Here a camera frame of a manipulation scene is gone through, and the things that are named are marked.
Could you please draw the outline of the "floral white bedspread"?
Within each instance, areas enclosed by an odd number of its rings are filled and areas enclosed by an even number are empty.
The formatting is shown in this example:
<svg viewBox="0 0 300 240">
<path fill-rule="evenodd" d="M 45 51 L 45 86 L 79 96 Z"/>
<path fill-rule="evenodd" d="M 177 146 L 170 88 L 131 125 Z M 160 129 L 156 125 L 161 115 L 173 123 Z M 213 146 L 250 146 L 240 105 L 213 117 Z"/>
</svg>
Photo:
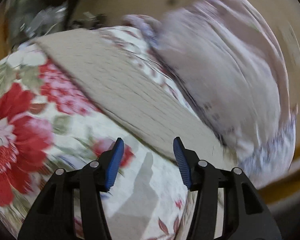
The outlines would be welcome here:
<svg viewBox="0 0 300 240">
<path fill-rule="evenodd" d="M 177 166 L 95 107 L 35 44 L 0 61 L 0 221 L 12 239 L 58 168 L 125 143 L 115 185 L 101 195 L 113 239 L 182 239 L 196 194 Z"/>
</svg>

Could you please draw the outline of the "beige knitted sweater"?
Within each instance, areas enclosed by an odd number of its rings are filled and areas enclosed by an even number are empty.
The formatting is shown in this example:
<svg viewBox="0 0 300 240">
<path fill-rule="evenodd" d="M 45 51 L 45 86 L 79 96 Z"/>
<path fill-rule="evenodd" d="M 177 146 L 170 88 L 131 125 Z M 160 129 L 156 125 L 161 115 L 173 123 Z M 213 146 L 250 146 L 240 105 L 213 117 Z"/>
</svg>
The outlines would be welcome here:
<svg viewBox="0 0 300 240">
<path fill-rule="evenodd" d="M 213 131 L 153 81 L 127 51 L 104 38 L 105 29 L 75 29 L 34 42 L 85 96 L 158 154 L 174 160 L 173 139 L 216 167 L 236 163 Z"/>
</svg>

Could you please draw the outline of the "pink striped back pillow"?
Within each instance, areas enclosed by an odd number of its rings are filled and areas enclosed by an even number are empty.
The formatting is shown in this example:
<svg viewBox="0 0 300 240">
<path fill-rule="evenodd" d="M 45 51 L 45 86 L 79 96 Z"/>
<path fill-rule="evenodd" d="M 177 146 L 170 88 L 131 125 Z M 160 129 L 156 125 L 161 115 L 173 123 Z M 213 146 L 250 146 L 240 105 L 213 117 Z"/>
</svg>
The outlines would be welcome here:
<svg viewBox="0 0 300 240">
<path fill-rule="evenodd" d="M 259 56 L 269 67 L 280 98 L 280 121 L 290 118 L 288 74 L 280 45 L 262 15 L 248 0 L 199 0 L 191 10 L 224 31 L 249 60 Z"/>
</svg>

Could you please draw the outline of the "pink printed front pillow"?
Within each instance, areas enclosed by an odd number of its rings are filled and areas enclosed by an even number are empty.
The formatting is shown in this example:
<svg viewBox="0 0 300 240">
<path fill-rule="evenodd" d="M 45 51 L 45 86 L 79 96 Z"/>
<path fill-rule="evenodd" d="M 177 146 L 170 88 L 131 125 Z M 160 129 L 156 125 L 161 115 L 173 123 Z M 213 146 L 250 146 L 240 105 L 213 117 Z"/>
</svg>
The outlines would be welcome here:
<svg viewBox="0 0 300 240">
<path fill-rule="evenodd" d="M 296 112 L 280 121 L 277 85 L 266 62 L 249 60 L 224 31 L 183 11 L 164 21 L 126 15 L 170 72 L 197 116 L 226 146 L 257 187 L 282 177 L 295 150 Z"/>
</svg>

